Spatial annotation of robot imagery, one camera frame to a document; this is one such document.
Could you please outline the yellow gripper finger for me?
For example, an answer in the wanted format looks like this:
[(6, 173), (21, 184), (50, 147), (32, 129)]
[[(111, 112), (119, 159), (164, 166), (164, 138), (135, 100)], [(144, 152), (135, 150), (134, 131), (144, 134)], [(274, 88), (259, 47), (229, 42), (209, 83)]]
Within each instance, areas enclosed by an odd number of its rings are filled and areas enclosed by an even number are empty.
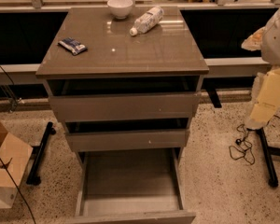
[(280, 108), (280, 67), (266, 74), (257, 74), (252, 87), (251, 102), (246, 112), (246, 128), (258, 130), (265, 127), (278, 108)]

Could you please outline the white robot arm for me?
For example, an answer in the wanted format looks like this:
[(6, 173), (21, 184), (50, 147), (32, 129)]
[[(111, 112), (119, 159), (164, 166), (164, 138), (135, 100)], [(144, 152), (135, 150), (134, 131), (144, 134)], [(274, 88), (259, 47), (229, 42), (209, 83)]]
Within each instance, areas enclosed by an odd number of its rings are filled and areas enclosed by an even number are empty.
[(257, 74), (246, 113), (246, 128), (258, 130), (265, 127), (280, 108), (280, 8), (264, 27), (242, 43), (241, 48), (259, 50), (262, 60), (272, 66), (266, 74)]

